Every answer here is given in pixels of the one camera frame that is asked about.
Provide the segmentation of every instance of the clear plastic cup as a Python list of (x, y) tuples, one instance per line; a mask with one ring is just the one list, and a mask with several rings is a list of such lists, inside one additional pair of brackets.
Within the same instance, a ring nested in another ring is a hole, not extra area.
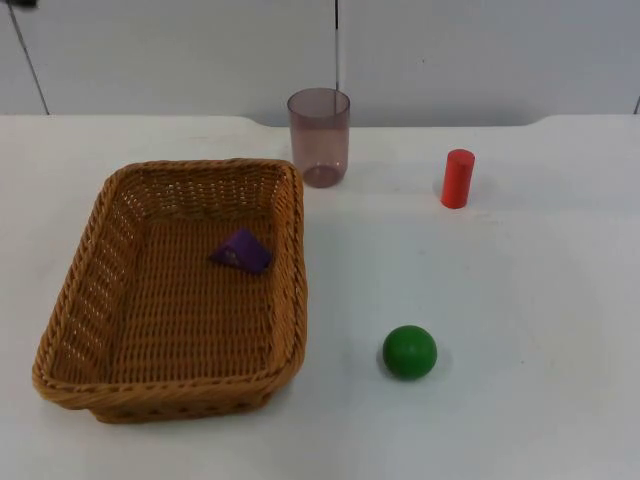
[(347, 172), (350, 106), (331, 88), (301, 90), (287, 102), (293, 163), (307, 185), (331, 187)]

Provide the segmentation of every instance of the woven basket bottom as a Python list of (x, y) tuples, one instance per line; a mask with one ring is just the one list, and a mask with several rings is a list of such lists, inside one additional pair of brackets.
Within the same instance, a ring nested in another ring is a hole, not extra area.
[(102, 423), (114, 424), (147, 423), (158, 420), (194, 420), (229, 413), (236, 414), (251, 412), (262, 408), (270, 399), (271, 394), (268, 394), (252, 398), (245, 397), (242, 401), (228, 402), (225, 404), (221, 404), (219, 402), (216, 402), (215, 404), (190, 404), (188, 406), (182, 404), (162, 404), (157, 406), (146, 406), (143, 408), (122, 407), (106, 410), (92, 410), (91, 413), (93, 413), (96, 419)]
[(240, 227), (270, 248), (265, 217), (147, 226), (123, 303), (109, 383), (251, 375), (266, 367), (270, 275), (250, 275), (207, 258)]

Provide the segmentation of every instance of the green ball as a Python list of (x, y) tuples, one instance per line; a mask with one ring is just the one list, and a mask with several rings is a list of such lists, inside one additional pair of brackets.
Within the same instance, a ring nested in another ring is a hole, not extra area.
[(389, 371), (402, 380), (415, 380), (431, 371), (438, 358), (433, 337), (423, 328), (405, 325), (393, 330), (382, 346)]

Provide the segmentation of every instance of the red cylinder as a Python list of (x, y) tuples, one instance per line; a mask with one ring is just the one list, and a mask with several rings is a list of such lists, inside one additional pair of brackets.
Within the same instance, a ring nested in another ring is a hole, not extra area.
[(462, 208), (467, 204), (475, 161), (476, 157), (468, 150), (449, 152), (440, 198), (445, 207)]

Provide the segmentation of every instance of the white wall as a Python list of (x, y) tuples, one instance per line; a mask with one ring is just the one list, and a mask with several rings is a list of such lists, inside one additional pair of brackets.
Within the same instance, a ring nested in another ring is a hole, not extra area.
[(44, 113), (9, 8), (0, 4), (0, 115)]
[[(639, 0), (340, 2), (354, 125), (630, 113), (640, 95)], [(39, 113), (0, 7), (0, 113)], [(53, 113), (282, 125), (291, 93), (335, 81), (334, 0), (42, 0), (18, 20)]]
[(638, 0), (342, 0), (355, 124), (519, 124), (630, 113)]
[(335, 85), (334, 0), (42, 0), (18, 20), (52, 113), (244, 115)]

